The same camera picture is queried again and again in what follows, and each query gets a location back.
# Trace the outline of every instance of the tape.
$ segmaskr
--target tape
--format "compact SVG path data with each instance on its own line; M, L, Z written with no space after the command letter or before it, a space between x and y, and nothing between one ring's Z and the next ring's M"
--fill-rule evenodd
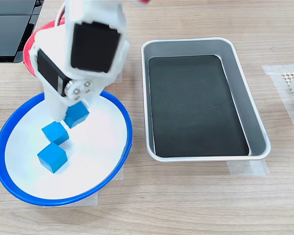
M266 160L227 161L230 175L267 175L269 169Z
M283 76L283 73L294 73L294 65L275 65L262 67L265 73L271 77L281 97L284 107L286 108L294 125L294 96Z

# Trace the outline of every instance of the blue bowl rim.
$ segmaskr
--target blue bowl rim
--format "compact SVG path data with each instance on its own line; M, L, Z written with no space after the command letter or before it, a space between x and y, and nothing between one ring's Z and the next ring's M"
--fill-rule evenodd
M126 138L126 144L122 153L122 157L120 158L120 161L118 162L117 166L114 168L114 170L98 185L93 187L92 189L81 193L79 195L69 197L69 198L63 198L63 199L44 199L32 196L23 190L21 190L19 187L16 186L16 184L13 182L13 180L10 178L6 165L5 165L5 147L7 144L7 141L10 137L10 134L12 133L14 127L17 125L17 123L22 119L22 117L35 105L40 103L45 99L44 93L40 93L36 95L35 97L31 98L27 102L25 102L22 106L20 106L6 121L4 126L2 127L0 131L0 181L3 184L3 186L15 197L39 206L61 206L69 203L73 203L76 201L79 201L81 199L84 199L93 193L100 190L102 187L104 187L109 181L112 180L112 178L119 172L121 167L123 166L129 151L132 147L132 140L133 140L133 128L130 116L126 110L126 108L123 106L123 104L112 94L103 91L100 94L102 97L110 100L112 103L114 103L121 113L124 116L126 128L127 128L127 138Z

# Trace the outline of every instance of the black tray bottom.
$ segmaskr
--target black tray bottom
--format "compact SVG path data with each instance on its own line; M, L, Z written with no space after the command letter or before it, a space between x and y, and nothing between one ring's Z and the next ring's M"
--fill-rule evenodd
M151 58L148 69L156 155L248 155L218 57Z

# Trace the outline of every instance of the screw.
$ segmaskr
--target screw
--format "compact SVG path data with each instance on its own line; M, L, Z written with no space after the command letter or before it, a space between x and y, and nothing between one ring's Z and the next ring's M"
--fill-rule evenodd
M84 86L85 87L89 87L90 86L90 82L85 82Z
M76 88L76 89L74 90L74 94L80 94L80 89L79 89L79 88Z

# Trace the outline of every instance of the tray rim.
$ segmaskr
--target tray rim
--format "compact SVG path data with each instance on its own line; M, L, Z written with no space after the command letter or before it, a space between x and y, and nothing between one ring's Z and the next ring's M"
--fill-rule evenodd
M224 41L225 43L229 44L231 47L231 50L233 52L233 55L235 56L236 63L238 65L240 75L242 77L245 89L247 91L249 100L251 102L251 105L253 107L253 111L255 112L255 116L257 118L258 124L260 126L262 135L264 137L266 148L263 151L262 154L256 155L256 156L205 156L205 157L160 157L156 155L153 150L150 147L149 142L149 124L148 124L148 109L147 109L147 83L146 83L146 68L145 67L145 48L152 44L152 43L163 43L163 42L188 42L188 41L209 41L209 40L220 40ZM230 42L226 38L221 37L213 37L213 38L195 38L195 39L165 39L165 40L151 40L142 45L141 48L141 56L142 56L142 75L143 75L143 100L144 100L144 121L145 121L145 138L146 138L146 150L147 153L153 157L155 160L159 162L214 162L214 161L236 161L236 160L242 160L242 161L253 161L253 160L262 160L266 158L270 151L271 151L271 143L269 140L269 137L267 135L267 132L265 130L265 127L261 121L259 112L257 110L255 101L252 97L251 91L248 87L247 80L245 78L241 63L239 61L239 58L237 56L236 50L234 48L234 45L232 42Z

